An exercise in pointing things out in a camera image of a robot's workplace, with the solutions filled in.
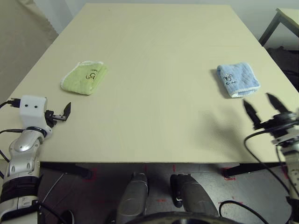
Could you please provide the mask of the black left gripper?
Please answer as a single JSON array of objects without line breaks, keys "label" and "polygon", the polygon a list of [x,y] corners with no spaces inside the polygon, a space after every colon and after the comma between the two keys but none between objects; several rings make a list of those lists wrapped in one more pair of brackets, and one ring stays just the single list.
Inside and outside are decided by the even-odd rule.
[{"label": "black left gripper", "polygon": [[58,121],[66,121],[71,113],[71,102],[69,102],[65,109],[63,115],[55,115],[53,111],[46,110],[44,113],[46,124],[53,128]]}]

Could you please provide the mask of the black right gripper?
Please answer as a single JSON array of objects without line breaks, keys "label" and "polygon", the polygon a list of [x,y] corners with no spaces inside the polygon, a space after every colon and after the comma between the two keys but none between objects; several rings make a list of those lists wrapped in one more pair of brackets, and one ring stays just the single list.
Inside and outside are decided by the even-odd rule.
[{"label": "black right gripper", "polygon": [[243,106],[247,115],[253,122],[254,130],[263,129],[277,139],[286,135],[289,128],[298,125],[299,118],[295,113],[290,112],[277,97],[270,93],[266,93],[266,95],[270,104],[279,112],[279,114],[274,115],[273,118],[268,121],[261,123],[254,107],[246,100],[243,100]]}]

